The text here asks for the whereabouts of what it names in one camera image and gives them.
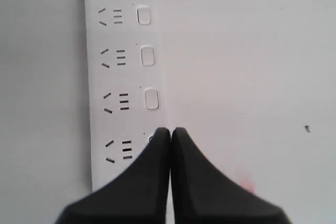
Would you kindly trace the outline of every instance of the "white switch button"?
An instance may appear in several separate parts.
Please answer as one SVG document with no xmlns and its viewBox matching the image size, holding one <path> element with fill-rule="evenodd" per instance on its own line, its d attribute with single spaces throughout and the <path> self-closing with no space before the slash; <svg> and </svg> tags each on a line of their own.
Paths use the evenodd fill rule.
<svg viewBox="0 0 336 224">
<path fill-rule="evenodd" d="M 148 89 L 145 92 L 146 106 L 149 110 L 155 110 L 159 107 L 159 98 L 155 89 Z"/>
<path fill-rule="evenodd" d="M 154 65 L 154 50 L 151 47 L 143 47 L 141 49 L 142 64 L 147 67 Z"/>
<path fill-rule="evenodd" d="M 149 25 L 151 23 L 151 10 L 149 7 L 138 8 L 138 21 L 140 25 Z"/>
</svg>

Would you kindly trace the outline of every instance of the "black plastic piece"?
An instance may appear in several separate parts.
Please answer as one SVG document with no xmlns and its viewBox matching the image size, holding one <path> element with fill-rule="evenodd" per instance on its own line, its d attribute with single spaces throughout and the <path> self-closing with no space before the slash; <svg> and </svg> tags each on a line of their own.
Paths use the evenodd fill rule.
<svg viewBox="0 0 336 224">
<path fill-rule="evenodd" d="M 96 193 L 68 206 L 56 224 L 165 223 L 169 157 L 170 133 L 159 128 L 125 172 Z"/>
<path fill-rule="evenodd" d="M 242 189 L 216 169 L 187 131 L 172 137 L 171 180 L 176 224 L 289 224 L 281 208 Z"/>
</svg>

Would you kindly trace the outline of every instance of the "electrical outlet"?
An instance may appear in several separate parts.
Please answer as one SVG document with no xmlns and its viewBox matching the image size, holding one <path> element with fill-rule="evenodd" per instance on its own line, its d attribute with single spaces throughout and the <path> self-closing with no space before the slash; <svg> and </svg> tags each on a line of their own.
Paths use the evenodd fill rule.
<svg viewBox="0 0 336 224">
<path fill-rule="evenodd" d="M 164 126 L 153 0 L 86 0 L 92 185 L 123 172 Z"/>
</svg>

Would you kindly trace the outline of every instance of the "small black speck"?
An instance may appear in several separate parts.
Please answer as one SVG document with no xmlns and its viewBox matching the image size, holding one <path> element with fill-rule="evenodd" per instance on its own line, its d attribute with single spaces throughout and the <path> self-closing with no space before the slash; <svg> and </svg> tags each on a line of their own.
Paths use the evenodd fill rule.
<svg viewBox="0 0 336 224">
<path fill-rule="evenodd" d="M 310 127 L 309 125 L 306 125 L 306 126 L 304 127 L 308 133 L 310 133 L 310 128 L 309 128 L 309 127 Z"/>
</svg>

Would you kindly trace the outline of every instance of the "white power strip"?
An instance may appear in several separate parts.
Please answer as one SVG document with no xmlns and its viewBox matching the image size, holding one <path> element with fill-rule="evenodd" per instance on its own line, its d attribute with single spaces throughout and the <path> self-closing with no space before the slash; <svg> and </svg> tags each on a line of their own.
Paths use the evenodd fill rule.
<svg viewBox="0 0 336 224">
<path fill-rule="evenodd" d="M 85 0 L 93 190 L 165 125 L 153 0 Z"/>
</svg>

